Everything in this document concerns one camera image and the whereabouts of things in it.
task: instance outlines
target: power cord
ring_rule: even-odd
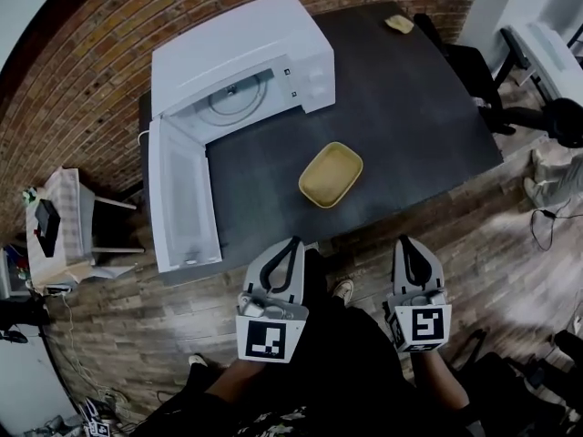
[[[57,341],[56,341],[54,338],[52,338],[52,337],[49,337],[48,335],[46,335],[46,337],[52,341],[52,343],[51,343],[51,344],[52,344],[53,346],[56,346],[56,348],[58,349],[58,352],[59,352],[59,353],[61,353],[61,356],[63,357],[63,359],[64,359],[64,360],[65,360],[65,361],[66,361],[66,362],[69,364],[69,366],[71,366],[71,369],[73,369],[73,371],[74,371],[74,372],[75,372],[75,373],[76,373],[76,374],[77,374],[77,375],[78,375],[78,376],[79,376],[81,379],[83,379],[83,380],[84,380],[84,381],[85,381],[85,382],[86,382],[86,383],[87,383],[87,384],[88,384],[88,385],[89,385],[89,386],[90,386],[90,387],[91,387],[91,388],[92,388],[92,389],[93,389],[93,390],[94,390],[94,391],[97,393],[97,395],[99,395],[99,390],[96,388],[96,386],[95,386],[95,385],[93,385],[93,382],[91,382],[91,381],[88,381],[88,380],[87,380],[87,378],[86,378],[86,377],[85,377],[83,374],[81,374],[81,373],[80,373],[80,372],[77,370],[77,368],[75,367],[75,365],[74,365],[74,364],[71,362],[71,360],[70,360],[70,359],[67,357],[67,355],[66,355],[66,354],[63,352],[63,349],[62,349],[62,348],[61,348],[61,346],[58,344],[58,342],[57,342]]]
[[[71,363],[71,361],[69,361],[69,364],[71,365],[71,367],[73,367],[73,370],[80,377],[82,377],[87,383],[89,383],[95,389],[95,391],[97,392],[97,396],[101,401],[106,402],[107,396],[113,397],[115,399],[115,402],[116,402],[115,411],[119,412],[127,421],[131,422],[131,420],[129,418],[129,411],[126,410],[125,408],[122,408],[118,404],[118,401],[120,401],[120,399],[122,401],[124,401],[125,403],[128,402],[128,399],[125,397],[125,395],[123,393],[121,393],[120,391],[117,391],[115,389],[111,389],[109,387],[104,387],[102,385],[99,385],[97,383],[97,381],[95,380],[95,378],[93,377],[93,372],[91,372],[91,370],[89,370],[88,368],[86,368],[85,366],[83,366],[81,364],[81,361],[79,360],[79,357],[77,356],[77,351],[75,349],[75,341],[73,339],[73,329],[75,328],[75,324],[73,323],[73,311],[71,310],[71,307],[66,302],[65,295],[66,295],[66,293],[63,293],[61,295],[61,298],[63,299],[63,302],[65,303],[65,306],[67,307],[67,309],[69,311],[69,323],[71,325],[71,327],[69,329],[69,336],[71,338],[71,350],[73,351],[75,361],[77,362],[77,368],[74,366],[74,364]]]
[[[537,208],[536,210],[533,210],[531,216],[530,216],[530,233],[532,234],[532,237],[535,239],[535,242],[538,244],[538,247],[547,252],[548,250],[551,249],[551,247],[553,246],[553,237],[554,237],[554,231],[555,231],[555,222],[557,220],[569,220],[569,219],[574,219],[576,217],[583,217],[583,214],[575,214],[575,215],[569,215],[569,216],[565,216],[565,217],[561,217],[558,215],[558,213],[563,210],[568,203],[571,202],[571,199],[569,199],[556,213],[551,212],[550,210],[546,210],[544,208]],[[550,239],[548,242],[548,246],[545,248],[543,245],[540,244],[540,240],[537,238],[537,235],[535,234],[535,215],[540,212],[542,215],[544,215],[547,219],[551,220],[551,225],[550,225]]]
[[[141,133],[138,134],[138,146],[141,146],[141,143],[139,142],[139,140],[141,139],[141,137],[143,135],[146,135],[149,133],[149,129],[147,129],[146,131],[142,131]]]

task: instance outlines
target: dark table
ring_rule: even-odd
[[[336,104],[306,115],[300,107],[207,145],[223,261],[163,275],[168,284],[249,263],[292,235],[329,239],[454,188],[502,163],[492,135],[454,71],[417,28],[384,19],[393,3],[314,17],[334,49]],[[140,129],[150,120],[140,99]],[[148,196],[148,135],[142,171]],[[363,158],[363,173],[338,205],[317,208],[298,178],[329,142]]]

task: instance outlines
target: brick wall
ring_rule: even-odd
[[[87,0],[50,40],[0,118],[0,240],[24,227],[20,191],[59,166],[119,192],[141,180],[138,97],[152,50],[250,0]],[[387,0],[302,0],[313,13]],[[445,38],[473,0],[394,0],[431,15]]]

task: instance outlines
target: black chair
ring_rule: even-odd
[[[472,97],[481,98],[489,107],[480,107],[480,113],[493,133],[513,135],[516,130],[509,125],[539,129],[564,147],[583,147],[583,107],[573,100],[560,98],[546,104],[542,111],[524,107],[503,108],[498,88],[513,66],[529,67],[520,50],[511,50],[496,80],[492,78],[485,59],[479,50],[468,46],[444,44],[431,18],[417,14],[415,24],[443,54],[465,89]],[[512,46],[514,37],[502,30],[506,42]]]
[[[507,360],[497,354],[489,352],[478,359],[485,338],[483,330],[472,333],[454,358],[460,357],[471,341],[477,340],[477,345],[464,366],[452,373],[467,391],[472,415],[482,422],[486,435],[562,435],[565,408],[530,393]]]

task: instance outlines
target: open microwave door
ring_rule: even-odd
[[[149,127],[148,171],[159,271],[221,261],[205,148],[157,117]]]

